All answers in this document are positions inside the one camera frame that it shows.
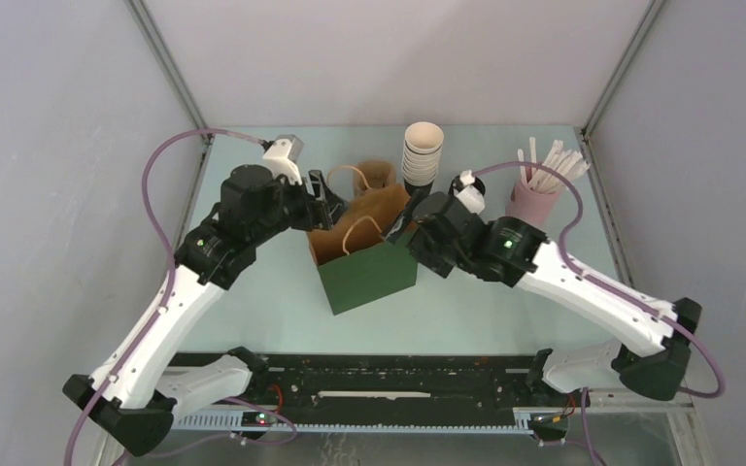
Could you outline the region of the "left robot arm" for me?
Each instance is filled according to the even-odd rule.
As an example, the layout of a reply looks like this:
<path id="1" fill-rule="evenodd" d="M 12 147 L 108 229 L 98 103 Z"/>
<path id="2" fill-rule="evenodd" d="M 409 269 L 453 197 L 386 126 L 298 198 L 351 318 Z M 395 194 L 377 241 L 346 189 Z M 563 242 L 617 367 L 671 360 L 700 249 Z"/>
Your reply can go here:
<path id="1" fill-rule="evenodd" d="M 251 405 L 266 396 L 267 365 L 243 347 L 178 376 L 164 371 L 197 321 L 255 262 L 259 246 L 289 229 L 329 230 L 348 210 L 321 171 L 308 178 L 299 183 L 256 164 L 233 169 L 134 329 L 91 375 L 65 383 L 64 394 L 126 453 L 153 451 L 179 420 L 220 400 Z"/>

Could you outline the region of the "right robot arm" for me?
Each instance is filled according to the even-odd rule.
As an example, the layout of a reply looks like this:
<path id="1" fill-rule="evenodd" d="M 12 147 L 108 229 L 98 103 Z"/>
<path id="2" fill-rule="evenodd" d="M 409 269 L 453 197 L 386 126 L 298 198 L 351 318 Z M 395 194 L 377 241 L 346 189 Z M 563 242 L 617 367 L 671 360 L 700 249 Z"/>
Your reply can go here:
<path id="1" fill-rule="evenodd" d="M 436 275 L 460 269 L 543 296 L 612 335 L 584 349 L 536 353 L 526 379 L 535 404 L 550 406 L 602 378 L 657 401 L 681 392 L 701 313 L 697 302 L 651 299 L 586 267 L 538 228 L 511 216 L 484 221 L 444 192 L 414 195 L 382 238 L 396 243 L 409 226 L 416 230 L 407 250 Z"/>

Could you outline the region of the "green paper bag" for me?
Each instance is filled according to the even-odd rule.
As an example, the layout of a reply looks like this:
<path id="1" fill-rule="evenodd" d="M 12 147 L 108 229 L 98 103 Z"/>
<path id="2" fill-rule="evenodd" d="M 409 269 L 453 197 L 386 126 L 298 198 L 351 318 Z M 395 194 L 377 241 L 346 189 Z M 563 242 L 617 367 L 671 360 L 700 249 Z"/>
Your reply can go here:
<path id="1" fill-rule="evenodd" d="M 330 310 L 335 316 L 416 284 L 418 263 L 405 248 L 408 232 L 396 245 L 383 231 L 409 200 L 396 182 L 353 197 L 349 209 L 330 231 L 307 234 L 309 248 Z"/>

